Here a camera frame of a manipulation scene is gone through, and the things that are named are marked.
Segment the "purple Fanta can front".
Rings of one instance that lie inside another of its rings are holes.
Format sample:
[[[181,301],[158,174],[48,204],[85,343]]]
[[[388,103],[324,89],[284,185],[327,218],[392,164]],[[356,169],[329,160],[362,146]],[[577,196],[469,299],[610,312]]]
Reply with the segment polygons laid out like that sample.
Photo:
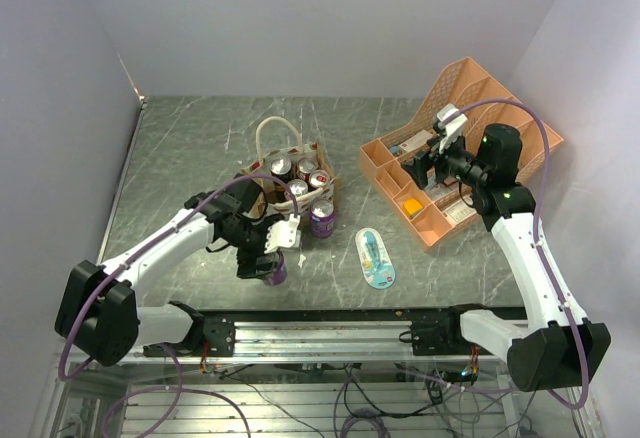
[[[287,269],[285,258],[282,252],[278,253],[278,262],[273,270],[273,273],[266,280],[266,284],[269,286],[278,286],[282,284],[287,278]]]

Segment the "watermelon canvas bag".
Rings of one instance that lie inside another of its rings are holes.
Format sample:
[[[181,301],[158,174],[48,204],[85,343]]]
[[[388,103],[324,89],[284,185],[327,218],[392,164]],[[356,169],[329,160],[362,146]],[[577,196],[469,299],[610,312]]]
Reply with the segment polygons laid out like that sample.
[[[294,136],[294,143],[285,147],[267,150],[263,147],[262,132],[270,124],[286,127]],[[266,197],[257,205],[257,211],[267,215],[281,213],[288,216],[294,212],[294,203],[302,217],[308,216],[310,207],[325,199],[336,205],[338,178],[330,167],[323,145],[305,142],[301,132],[288,120],[280,116],[264,119],[255,133],[256,159],[243,168],[243,175],[268,175],[281,180],[273,182],[260,177]]]

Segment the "black yellow beverage can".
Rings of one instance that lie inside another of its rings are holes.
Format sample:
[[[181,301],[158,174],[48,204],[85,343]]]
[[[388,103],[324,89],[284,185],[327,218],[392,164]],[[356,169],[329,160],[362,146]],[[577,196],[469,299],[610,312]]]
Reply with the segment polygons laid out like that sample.
[[[285,189],[283,184],[288,184],[293,179],[293,162],[287,156],[274,159],[269,165],[271,175],[280,180],[274,183],[275,193],[284,198]]]

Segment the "blue Red Bull can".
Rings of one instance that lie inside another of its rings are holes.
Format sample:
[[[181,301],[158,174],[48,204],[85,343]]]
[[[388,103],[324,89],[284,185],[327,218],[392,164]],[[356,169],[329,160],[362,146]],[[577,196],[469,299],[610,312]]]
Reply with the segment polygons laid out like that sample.
[[[331,181],[331,177],[325,170],[322,170],[322,169],[315,170],[309,175],[309,180],[308,180],[309,189],[310,190],[323,189],[330,183],[330,181]]]

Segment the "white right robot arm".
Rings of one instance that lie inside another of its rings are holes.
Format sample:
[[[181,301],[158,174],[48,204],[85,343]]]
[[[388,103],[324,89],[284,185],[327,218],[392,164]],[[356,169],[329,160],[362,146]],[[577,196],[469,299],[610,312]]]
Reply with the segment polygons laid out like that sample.
[[[527,325],[519,327],[481,305],[457,306],[441,342],[455,354],[475,344],[502,359],[521,391],[586,389],[611,335],[587,317],[562,279],[535,199],[517,179],[521,151],[516,128],[490,124],[476,153],[467,151],[464,137],[439,133],[402,166],[420,185],[433,174],[470,187],[471,204],[505,255],[526,312]]]

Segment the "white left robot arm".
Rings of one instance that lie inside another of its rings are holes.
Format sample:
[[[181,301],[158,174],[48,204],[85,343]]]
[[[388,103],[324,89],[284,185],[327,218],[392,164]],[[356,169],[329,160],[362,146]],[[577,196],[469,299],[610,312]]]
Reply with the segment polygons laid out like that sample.
[[[190,197],[159,230],[102,263],[84,260],[70,272],[55,320],[65,343],[59,370],[66,379],[72,348],[89,362],[112,366],[136,347],[163,345],[192,355],[209,343],[206,315],[180,301],[143,306],[143,298],[169,271],[196,252],[218,252],[216,241],[236,251],[236,275],[275,285],[284,279],[283,249],[295,244],[298,223],[280,213],[254,218],[264,195],[248,176]]]

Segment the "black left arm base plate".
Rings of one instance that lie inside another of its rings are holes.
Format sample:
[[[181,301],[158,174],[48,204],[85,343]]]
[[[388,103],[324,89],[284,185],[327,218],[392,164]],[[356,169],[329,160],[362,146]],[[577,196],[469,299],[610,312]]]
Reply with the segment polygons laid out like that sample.
[[[191,325],[186,335],[170,347],[183,356],[202,355],[231,357],[236,342],[236,327],[230,318],[221,314],[196,310],[188,312]]]

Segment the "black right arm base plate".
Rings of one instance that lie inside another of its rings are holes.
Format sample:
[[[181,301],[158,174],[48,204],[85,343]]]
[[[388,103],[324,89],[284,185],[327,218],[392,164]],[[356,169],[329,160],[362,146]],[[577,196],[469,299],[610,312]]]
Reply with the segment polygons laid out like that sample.
[[[414,356],[464,355],[473,345],[461,331],[461,316],[484,309],[480,304],[445,308],[414,308],[408,311],[409,329],[399,334],[400,343],[409,344]]]

